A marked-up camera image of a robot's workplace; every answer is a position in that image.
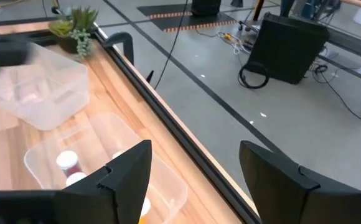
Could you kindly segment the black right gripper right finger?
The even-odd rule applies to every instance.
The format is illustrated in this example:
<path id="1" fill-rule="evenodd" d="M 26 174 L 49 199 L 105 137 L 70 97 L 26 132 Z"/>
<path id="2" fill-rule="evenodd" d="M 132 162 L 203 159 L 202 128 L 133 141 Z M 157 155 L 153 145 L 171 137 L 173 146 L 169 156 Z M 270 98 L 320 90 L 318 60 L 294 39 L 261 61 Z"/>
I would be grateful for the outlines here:
<path id="1" fill-rule="evenodd" d="M 239 160 L 263 224 L 361 224 L 361 192 L 250 141 Z"/>

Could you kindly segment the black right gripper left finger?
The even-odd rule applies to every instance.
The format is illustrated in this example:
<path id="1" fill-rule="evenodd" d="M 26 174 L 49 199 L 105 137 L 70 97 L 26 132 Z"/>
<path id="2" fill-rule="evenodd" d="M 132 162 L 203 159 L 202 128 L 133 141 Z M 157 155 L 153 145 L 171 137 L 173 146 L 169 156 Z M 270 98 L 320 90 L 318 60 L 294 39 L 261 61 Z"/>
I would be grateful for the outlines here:
<path id="1" fill-rule="evenodd" d="M 143 140 L 57 194 L 57 224 L 138 224 L 150 180 L 152 144 Z"/>

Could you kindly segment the orange pill bottle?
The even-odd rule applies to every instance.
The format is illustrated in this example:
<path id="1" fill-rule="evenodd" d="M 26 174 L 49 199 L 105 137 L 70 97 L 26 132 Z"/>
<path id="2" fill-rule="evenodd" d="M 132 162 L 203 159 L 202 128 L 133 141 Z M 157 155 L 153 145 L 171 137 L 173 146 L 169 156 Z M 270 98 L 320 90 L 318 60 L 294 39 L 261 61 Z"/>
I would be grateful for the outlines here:
<path id="1" fill-rule="evenodd" d="M 146 197 L 144 199 L 144 202 L 143 202 L 143 207 L 142 207 L 142 210 L 141 210 L 141 214 L 140 214 L 138 224 L 147 224 L 147 222 L 148 222 L 147 214 L 149 213 L 150 209 L 151 209 L 151 202 Z"/>

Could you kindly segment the black equipment case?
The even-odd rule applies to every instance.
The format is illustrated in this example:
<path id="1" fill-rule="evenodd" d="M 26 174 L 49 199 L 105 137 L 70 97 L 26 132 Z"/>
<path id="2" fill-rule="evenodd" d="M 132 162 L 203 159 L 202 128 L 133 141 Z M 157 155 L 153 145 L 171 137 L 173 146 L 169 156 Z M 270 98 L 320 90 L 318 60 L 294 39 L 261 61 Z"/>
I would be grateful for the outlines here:
<path id="1" fill-rule="evenodd" d="M 328 39 L 325 26 L 266 13 L 246 69 L 297 85 Z"/>

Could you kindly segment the green succulent plant dark pot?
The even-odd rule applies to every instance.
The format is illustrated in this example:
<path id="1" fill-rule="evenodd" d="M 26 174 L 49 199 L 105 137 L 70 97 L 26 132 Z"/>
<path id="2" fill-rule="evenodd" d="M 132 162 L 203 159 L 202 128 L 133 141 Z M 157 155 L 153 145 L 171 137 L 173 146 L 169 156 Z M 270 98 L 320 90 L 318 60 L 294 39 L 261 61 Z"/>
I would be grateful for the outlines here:
<path id="1" fill-rule="evenodd" d="M 59 47 L 69 54 L 74 54 L 80 62 L 91 55 L 91 33 L 99 10 L 90 7 L 76 7 L 63 10 L 52 7 L 57 20 L 49 23 L 49 31 L 55 36 Z"/>

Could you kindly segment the black mat orange striped edges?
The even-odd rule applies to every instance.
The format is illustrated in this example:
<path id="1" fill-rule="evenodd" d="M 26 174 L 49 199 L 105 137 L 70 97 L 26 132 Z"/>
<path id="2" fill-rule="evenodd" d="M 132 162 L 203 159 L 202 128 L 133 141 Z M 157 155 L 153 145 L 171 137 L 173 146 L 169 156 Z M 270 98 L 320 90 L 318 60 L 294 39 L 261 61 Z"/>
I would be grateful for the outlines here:
<path id="1" fill-rule="evenodd" d="M 237 21 L 223 12 L 216 16 L 198 17 L 191 12 L 191 4 L 140 6 L 137 9 L 163 32 L 208 29 L 236 24 Z"/>

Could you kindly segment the black box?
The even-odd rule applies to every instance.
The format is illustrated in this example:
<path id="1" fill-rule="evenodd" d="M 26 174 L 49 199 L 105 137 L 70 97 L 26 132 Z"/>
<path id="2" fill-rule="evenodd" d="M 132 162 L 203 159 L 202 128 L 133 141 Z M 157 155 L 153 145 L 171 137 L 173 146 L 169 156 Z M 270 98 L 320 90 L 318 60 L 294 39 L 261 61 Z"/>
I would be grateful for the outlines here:
<path id="1" fill-rule="evenodd" d="M 192 0 L 191 13 L 195 16 L 216 16 L 222 0 Z"/>

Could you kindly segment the black curved bracket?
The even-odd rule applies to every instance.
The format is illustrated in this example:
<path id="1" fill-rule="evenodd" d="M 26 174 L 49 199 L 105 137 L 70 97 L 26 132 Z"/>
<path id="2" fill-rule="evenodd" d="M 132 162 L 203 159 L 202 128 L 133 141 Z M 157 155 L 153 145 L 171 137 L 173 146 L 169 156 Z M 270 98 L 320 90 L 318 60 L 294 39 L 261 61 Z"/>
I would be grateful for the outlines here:
<path id="1" fill-rule="evenodd" d="M 132 36 L 127 32 L 117 32 L 107 37 L 103 46 L 112 47 L 115 44 L 123 44 L 124 56 L 132 65 L 134 65 L 134 46 Z"/>

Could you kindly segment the grey metal frame beam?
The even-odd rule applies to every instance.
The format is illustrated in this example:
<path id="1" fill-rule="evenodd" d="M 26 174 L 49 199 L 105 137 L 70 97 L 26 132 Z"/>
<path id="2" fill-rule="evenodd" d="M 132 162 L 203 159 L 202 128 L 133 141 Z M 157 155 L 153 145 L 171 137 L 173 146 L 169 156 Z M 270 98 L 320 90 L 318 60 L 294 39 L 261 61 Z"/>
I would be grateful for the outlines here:
<path id="1" fill-rule="evenodd" d="M 361 39 L 353 37 L 352 35 L 345 34 L 333 28 L 328 28 L 327 30 L 329 32 L 328 43 L 361 57 Z M 342 65 L 341 63 L 336 62 L 334 60 L 334 57 L 329 58 L 325 55 L 318 55 L 318 57 L 321 60 L 329 62 L 330 64 L 340 68 L 341 70 L 345 70 L 346 72 L 361 79 L 361 72 L 359 72 L 356 68 L 353 69 L 352 67 L 349 67 L 347 65 Z"/>

